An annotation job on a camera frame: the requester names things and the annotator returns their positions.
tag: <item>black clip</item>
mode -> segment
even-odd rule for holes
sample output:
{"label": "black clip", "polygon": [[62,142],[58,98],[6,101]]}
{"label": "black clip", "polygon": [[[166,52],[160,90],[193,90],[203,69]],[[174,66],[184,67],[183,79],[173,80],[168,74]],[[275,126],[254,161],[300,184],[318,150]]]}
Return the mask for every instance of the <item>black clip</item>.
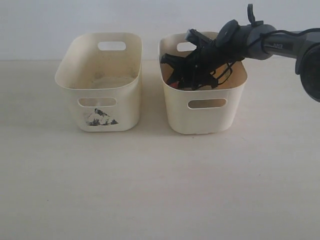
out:
{"label": "black clip", "polygon": [[264,21],[256,21],[256,18],[254,15],[254,5],[252,3],[248,4],[247,13],[248,13],[249,22],[251,23],[252,27],[257,27],[264,24]]}

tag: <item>cream storage bin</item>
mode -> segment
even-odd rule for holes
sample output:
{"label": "cream storage bin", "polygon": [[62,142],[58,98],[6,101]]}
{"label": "cream storage bin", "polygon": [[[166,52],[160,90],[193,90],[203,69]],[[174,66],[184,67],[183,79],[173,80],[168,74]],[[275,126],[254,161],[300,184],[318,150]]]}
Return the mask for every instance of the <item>cream storage bin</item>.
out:
{"label": "cream storage bin", "polygon": [[142,49],[132,33],[88,33],[71,43],[55,81],[79,128],[115,132],[138,123]]}
{"label": "cream storage bin", "polygon": [[[217,37],[216,32],[202,32],[211,39]],[[159,42],[159,62],[163,54],[185,57],[191,50],[179,51],[178,45],[185,44],[185,33],[167,36]],[[227,65],[220,67],[218,77]],[[199,90],[175,89],[166,84],[173,72],[168,64],[160,64],[167,119],[171,128],[181,134],[208,134],[227,130],[233,123],[241,95],[247,81],[247,72],[242,62],[232,66],[232,74],[228,71],[219,82],[228,80],[215,89],[203,87]]]}

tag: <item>stain on bin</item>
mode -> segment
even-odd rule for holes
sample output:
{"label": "stain on bin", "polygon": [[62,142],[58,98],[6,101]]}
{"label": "stain on bin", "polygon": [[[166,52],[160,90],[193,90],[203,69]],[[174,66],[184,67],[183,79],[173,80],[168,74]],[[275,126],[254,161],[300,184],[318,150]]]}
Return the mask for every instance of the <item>stain on bin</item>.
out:
{"label": "stain on bin", "polygon": [[108,126],[116,125],[118,122],[107,113],[95,108],[93,113],[86,117],[86,124],[88,126]]}

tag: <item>plastic basket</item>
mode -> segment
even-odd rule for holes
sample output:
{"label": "plastic basket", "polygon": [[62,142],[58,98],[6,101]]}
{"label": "plastic basket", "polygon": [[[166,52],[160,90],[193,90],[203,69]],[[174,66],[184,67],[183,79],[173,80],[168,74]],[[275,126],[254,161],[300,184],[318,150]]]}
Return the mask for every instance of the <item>plastic basket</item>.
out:
{"label": "plastic basket", "polygon": [[88,33],[71,43],[55,81],[79,128],[115,132],[138,123],[142,49],[139,36],[122,32]]}
{"label": "plastic basket", "polygon": [[[202,32],[211,39],[216,32]],[[165,53],[185,57],[191,51],[179,51],[178,45],[185,43],[185,33],[169,35],[159,42],[158,57]],[[219,76],[227,65],[217,69],[214,76]],[[167,119],[171,128],[181,134],[218,133],[231,127],[241,95],[247,81],[247,72],[242,62],[232,66],[232,74],[218,88],[203,87],[199,90],[175,89],[166,84],[173,69],[168,64],[160,64],[163,82]]]}

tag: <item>bin handle hole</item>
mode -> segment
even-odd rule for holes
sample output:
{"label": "bin handle hole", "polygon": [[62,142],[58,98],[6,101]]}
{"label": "bin handle hole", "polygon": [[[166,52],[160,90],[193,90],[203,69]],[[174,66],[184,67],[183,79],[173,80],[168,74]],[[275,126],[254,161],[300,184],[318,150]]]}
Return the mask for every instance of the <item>bin handle hole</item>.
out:
{"label": "bin handle hole", "polygon": [[113,97],[80,98],[78,103],[82,107],[114,107],[117,100]]}
{"label": "bin handle hole", "polygon": [[219,99],[202,99],[202,100],[192,100],[188,102],[188,107],[190,109],[211,109],[211,108],[221,108],[227,104],[225,98]]}
{"label": "bin handle hole", "polygon": [[98,43],[98,48],[101,51],[123,51],[127,45],[123,41],[101,41]]}
{"label": "bin handle hole", "polygon": [[189,51],[193,51],[196,49],[196,46],[193,45],[191,42],[180,42],[177,46],[176,49],[179,52],[189,52]]}

